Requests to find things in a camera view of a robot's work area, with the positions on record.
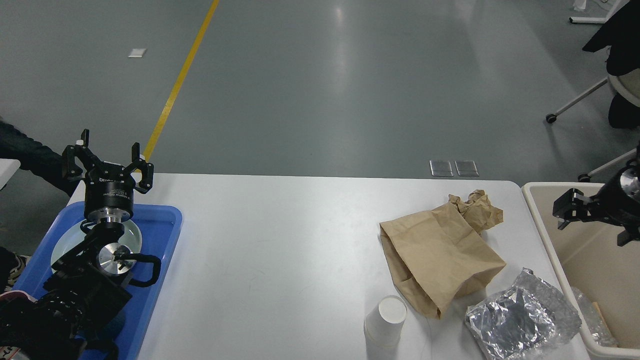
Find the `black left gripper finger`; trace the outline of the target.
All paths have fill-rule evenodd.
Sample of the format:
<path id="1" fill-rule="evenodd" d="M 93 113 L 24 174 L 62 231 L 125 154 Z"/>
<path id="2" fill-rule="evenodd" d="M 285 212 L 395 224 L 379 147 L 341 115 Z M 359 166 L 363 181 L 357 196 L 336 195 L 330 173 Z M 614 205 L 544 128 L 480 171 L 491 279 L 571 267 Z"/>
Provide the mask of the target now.
<path id="1" fill-rule="evenodd" d="M 67 145 L 62 152 L 62 178 L 78 180 L 82 178 L 82 169 L 77 166 L 76 158 L 82 162 L 85 178 L 103 175 L 103 162 L 89 149 L 90 130 L 84 129 L 80 141 L 75 145 Z"/>
<path id="2" fill-rule="evenodd" d="M 139 142 L 131 146 L 131 162 L 121 169 L 122 182 L 140 194 L 153 188 L 154 165 L 142 155 Z"/>

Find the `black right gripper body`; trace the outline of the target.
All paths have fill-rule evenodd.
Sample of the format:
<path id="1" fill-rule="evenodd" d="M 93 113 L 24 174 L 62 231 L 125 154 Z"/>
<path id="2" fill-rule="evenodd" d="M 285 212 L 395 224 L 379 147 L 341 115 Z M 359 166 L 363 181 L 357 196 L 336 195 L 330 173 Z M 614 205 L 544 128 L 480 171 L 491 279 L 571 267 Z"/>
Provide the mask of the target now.
<path id="1" fill-rule="evenodd" d="M 592 196 L 599 209 L 611 220 L 622 226 L 640 224 L 639 198 L 622 189 L 619 180 L 610 180 Z"/>

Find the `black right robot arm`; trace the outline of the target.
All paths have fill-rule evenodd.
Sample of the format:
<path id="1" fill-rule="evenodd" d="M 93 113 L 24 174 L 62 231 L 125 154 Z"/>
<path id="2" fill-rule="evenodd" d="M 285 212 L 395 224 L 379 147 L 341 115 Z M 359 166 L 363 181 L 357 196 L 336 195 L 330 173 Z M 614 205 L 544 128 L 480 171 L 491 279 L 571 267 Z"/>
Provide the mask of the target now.
<path id="1" fill-rule="evenodd" d="M 615 176 L 592 196 L 575 187 L 568 189 L 553 203 L 552 214 L 558 219 L 558 230 L 570 223 L 606 223 L 623 227 L 617 235 L 622 247 L 640 239 L 640 166 L 639 155 L 629 159 Z"/>

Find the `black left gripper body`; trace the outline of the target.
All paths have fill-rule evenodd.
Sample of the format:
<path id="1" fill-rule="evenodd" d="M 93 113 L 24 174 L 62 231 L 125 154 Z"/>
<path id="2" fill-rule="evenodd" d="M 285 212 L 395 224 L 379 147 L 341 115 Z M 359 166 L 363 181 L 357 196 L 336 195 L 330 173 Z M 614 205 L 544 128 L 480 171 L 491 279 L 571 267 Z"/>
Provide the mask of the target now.
<path id="1" fill-rule="evenodd" d="M 125 223 L 133 217 L 135 180 L 124 167 L 94 167 L 84 182 L 84 218 L 90 223 Z"/>

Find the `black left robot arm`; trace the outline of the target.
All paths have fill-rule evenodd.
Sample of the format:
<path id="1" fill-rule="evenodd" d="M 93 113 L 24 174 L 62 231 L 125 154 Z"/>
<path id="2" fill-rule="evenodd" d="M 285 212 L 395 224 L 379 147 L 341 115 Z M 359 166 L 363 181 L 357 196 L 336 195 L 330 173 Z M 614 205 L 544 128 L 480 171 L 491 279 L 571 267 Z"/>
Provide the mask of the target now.
<path id="1" fill-rule="evenodd" d="M 158 281 L 162 261 L 155 255 L 132 251 L 120 242 L 124 224 L 134 215 L 134 191 L 153 187 L 154 166 L 131 147 L 128 166 L 105 162 L 89 148 L 90 132 L 68 145 L 62 157 L 62 175 L 77 180 L 86 173 L 83 240 L 52 264 L 53 274 L 43 284 L 38 300 L 23 291 L 10 291 L 1 301 L 1 358 L 3 360 L 77 360 L 86 350 L 119 357 L 110 338 L 98 337 L 131 300 L 127 286 L 150 287 Z"/>

